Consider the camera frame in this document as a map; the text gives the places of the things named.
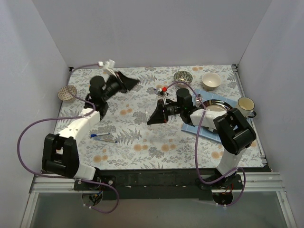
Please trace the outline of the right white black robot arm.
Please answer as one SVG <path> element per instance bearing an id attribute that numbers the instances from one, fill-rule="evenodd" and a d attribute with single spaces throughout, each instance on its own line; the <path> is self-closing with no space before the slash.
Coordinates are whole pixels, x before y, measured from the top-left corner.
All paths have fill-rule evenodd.
<path id="1" fill-rule="evenodd" d="M 148 118 L 147 124 L 164 124 L 169 116 L 179 115 L 185 124 L 214 129 L 224 147 L 224 153 L 215 173 L 207 179 L 199 177 L 199 180 L 204 185 L 227 188 L 237 173 L 242 155 L 256 139 L 255 131 L 237 108 L 213 112 L 207 110 L 204 104 L 194 105 L 186 88 L 177 90 L 176 101 L 167 99 L 166 91 L 166 87 L 157 90 L 161 99 L 157 101 L 156 109 Z"/>

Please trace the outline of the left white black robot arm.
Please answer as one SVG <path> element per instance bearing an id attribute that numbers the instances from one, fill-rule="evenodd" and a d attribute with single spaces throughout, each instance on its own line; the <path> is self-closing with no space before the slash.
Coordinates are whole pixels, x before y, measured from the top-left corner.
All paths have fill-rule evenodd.
<path id="1" fill-rule="evenodd" d="M 108 75 L 107 80 L 102 76 L 91 78 L 80 118 L 59 133 L 48 134 L 44 140 L 42 169 L 66 178 L 85 180 L 85 185 L 91 190 L 100 187 L 101 178 L 95 174 L 95 167 L 80 162 L 78 143 L 104 118 L 108 110 L 107 101 L 112 96 L 131 91 L 140 82 L 120 71 Z"/>

